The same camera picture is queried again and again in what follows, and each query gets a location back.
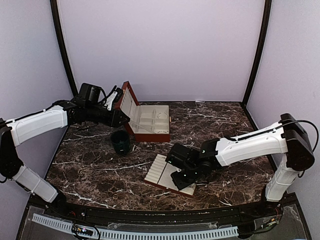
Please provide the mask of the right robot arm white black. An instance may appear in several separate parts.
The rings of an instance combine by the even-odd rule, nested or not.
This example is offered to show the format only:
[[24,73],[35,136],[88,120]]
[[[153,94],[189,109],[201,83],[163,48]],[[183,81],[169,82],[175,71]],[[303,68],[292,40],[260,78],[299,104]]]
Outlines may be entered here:
[[178,169],[170,175],[171,179],[182,190],[203,175],[234,163],[282,154],[279,167],[265,187],[263,200],[255,205],[255,213],[266,217],[298,175],[315,162],[314,149],[301,123],[302,120],[284,113],[280,116],[280,121],[268,127],[234,137],[207,140],[199,150],[176,143],[165,159]]

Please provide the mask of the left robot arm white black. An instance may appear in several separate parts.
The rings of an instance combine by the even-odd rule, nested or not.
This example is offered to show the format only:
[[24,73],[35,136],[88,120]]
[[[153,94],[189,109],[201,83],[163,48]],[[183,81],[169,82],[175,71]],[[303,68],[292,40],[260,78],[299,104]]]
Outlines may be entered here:
[[18,156],[18,146],[26,143],[35,147],[31,155],[37,160],[46,153],[44,163],[49,164],[67,127],[84,122],[101,123],[112,128],[127,124],[130,117],[116,105],[124,90],[114,86],[109,94],[96,85],[83,83],[79,93],[71,100],[57,100],[51,106],[22,117],[0,121],[0,174],[15,181],[31,194],[50,203],[51,210],[60,218],[71,213],[64,194],[42,176],[33,171]]

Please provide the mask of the red jewelry tray cream insert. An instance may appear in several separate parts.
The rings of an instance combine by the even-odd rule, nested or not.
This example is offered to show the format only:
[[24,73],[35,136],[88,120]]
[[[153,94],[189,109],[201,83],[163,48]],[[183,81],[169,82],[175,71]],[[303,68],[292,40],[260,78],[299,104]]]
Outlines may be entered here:
[[157,154],[144,178],[144,182],[154,187],[192,198],[194,196],[196,184],[193,183],[192,185],[179,190],[171,178],[171,174],[176,171],[180,172],[181,170],[166,162],[165,155]]

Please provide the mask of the dark green cup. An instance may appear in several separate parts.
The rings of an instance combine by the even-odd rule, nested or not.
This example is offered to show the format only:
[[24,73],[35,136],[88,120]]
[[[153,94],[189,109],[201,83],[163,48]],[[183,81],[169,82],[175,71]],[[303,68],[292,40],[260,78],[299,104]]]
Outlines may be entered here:
[[114,151],[118,155],[125,156],[131,151],[130,135],[124,130],[118,130],[111,134],[110,140]]

